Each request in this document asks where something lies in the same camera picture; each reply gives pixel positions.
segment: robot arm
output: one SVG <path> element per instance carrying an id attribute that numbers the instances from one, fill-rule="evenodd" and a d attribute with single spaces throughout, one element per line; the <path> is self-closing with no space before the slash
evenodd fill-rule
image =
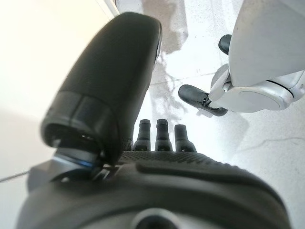
<path id="1" fill-rule="evenodd" d="M 247 113 L 283 110 L 304 95 L 302 9 L 302 0 L 243 2 L 232 38 L 225 41 L 229 63 L 216 72 L 203 109 L 211 113 L 219 108 Z M 183 88 L 179 95 L 184 99 Z"/>

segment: black robotic finger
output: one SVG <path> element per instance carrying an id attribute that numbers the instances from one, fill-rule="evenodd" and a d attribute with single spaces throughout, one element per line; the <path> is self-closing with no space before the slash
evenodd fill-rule
<path id="1" fill-rule="evenodd" d="M 175 142 L 177 152 L 197 152 L 194 144 L 187 137 L 185 125 L 175 125 Z"/>
<path id="2" fill-rule="evenodd" d="M 172 143 L 168 134 L 168 124 L 166 119 L 158 119 L 157 121 L 157 140 L 155 151 L 172 151 Z"/>
<path id="3" fill-rule="evenodd" d="M 150 151 L 151 150 L 151 122 L 148 119 L 140 121 L 138 140 L 134 143 L 132 150 Z"/>

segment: floor seam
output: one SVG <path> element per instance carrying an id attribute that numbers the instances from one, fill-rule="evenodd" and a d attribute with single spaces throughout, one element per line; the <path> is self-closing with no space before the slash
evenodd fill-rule
<path id="1" fill-rule="evenodd" d="M 12 175 L 12 176 L 1 178 L 0 179 L 0 183 L 3 183 L 3 182 L 6 182 L 6 181 L 9 181 L 9 180 L 13 180 L 13 179 L 19 178 L 21 176 L 24 176 L 24 175 L 28 174 L 28 172 L 29 171 L 25 171 L 25 172 L 22 172 L 22 173 L 17 173 L 17 174 Z"/>
<path id="2" fill-rule="evenodd" d="M 150 85 L 156 85 L 156 84 L 167 83 L 167 82 L 175 82 L 175 81 L 181 81 L 181 80 L 186 80 L 186 79 L 194 79 L 194 78 L 199 78 L 199 77 L 202 77 L 202 76 L 213 75 L 215 73 L 216 72 L 203 74 L 203 75 L 198 75 L 198 76 L 192 76 L 192 77 L 185 77 L 185 78 L 180 78 L 180 79 L 175 79 L 175 80 L 168 80 L 168 81 L 162 81 L 162 82 L 157 82 L 157 83 L 151 83 Z"/>

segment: white wall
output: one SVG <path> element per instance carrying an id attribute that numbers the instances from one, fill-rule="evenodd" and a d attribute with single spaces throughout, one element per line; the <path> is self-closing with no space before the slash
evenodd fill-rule
<path id="1" fill-rule="evenodd" d="M 0 2 L 0 178 L 50 158 L 39 124 L 91 38 L 113 17 L 102 1 Z"/>

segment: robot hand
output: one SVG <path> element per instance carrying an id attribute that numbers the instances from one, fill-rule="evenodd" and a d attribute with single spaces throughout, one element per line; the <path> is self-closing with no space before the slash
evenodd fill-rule
<path id="1" fill-rule="evenodd" d="M 232 36 L 219 41 L 229 63 L 218 69 L 211 91 L 183 85 L 185 102 L 222 116 L 227 110 L 284 110 L 305 93 L 305 3 L 245 0 Z"/>

